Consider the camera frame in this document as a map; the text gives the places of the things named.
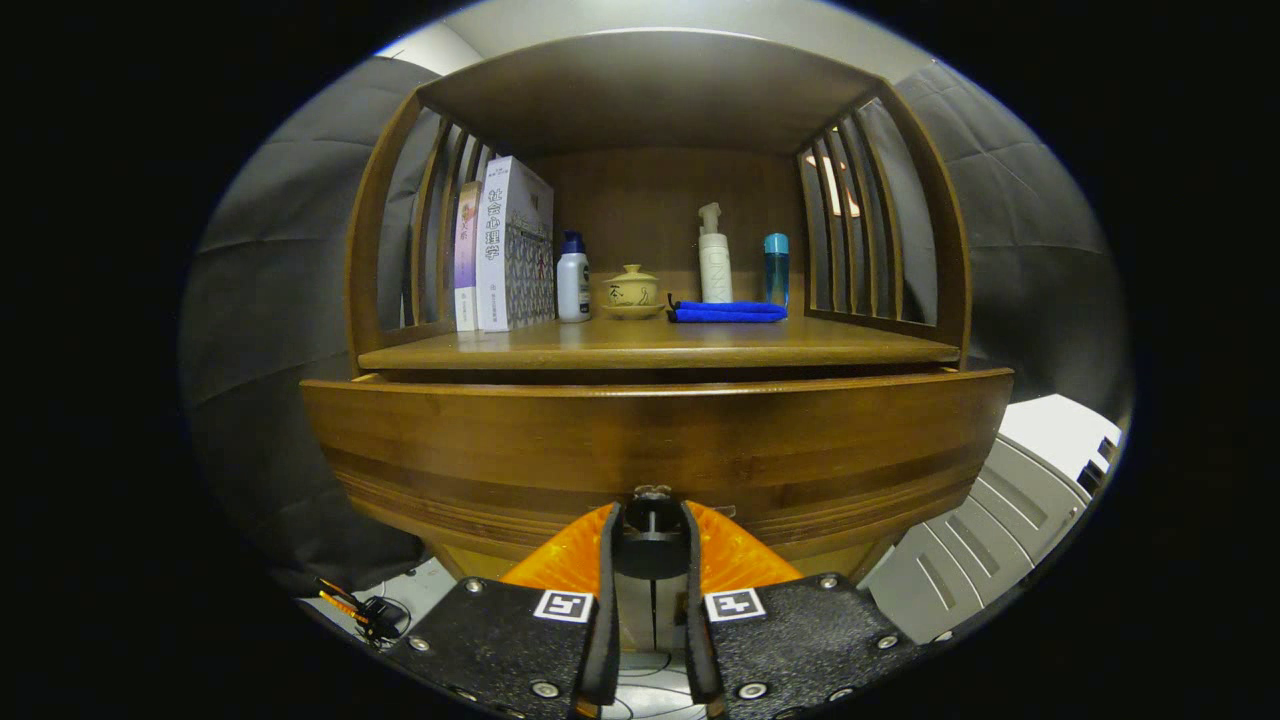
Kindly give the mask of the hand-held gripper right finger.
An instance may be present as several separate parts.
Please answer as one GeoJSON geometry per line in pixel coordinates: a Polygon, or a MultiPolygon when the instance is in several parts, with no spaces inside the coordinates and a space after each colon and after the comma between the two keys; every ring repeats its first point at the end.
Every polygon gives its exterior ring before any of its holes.
{"type": "Polygon", "coordinates": [[[845,575],[800,577],[716,510],[682,512],[685,667],[707,717],[805,719],[918,665],[918,643],[845,575]]]}

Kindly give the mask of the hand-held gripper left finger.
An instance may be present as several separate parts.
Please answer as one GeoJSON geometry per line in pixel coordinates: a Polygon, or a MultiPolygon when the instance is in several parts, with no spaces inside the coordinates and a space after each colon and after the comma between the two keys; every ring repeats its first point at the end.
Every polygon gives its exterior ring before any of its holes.
{"type": "Polygon", "coordinates": [[[622,512],[608,503],[580,516],[500,578],[460,579],[387,659],[500,717],[599,717],[620,679],[622,512]]]}

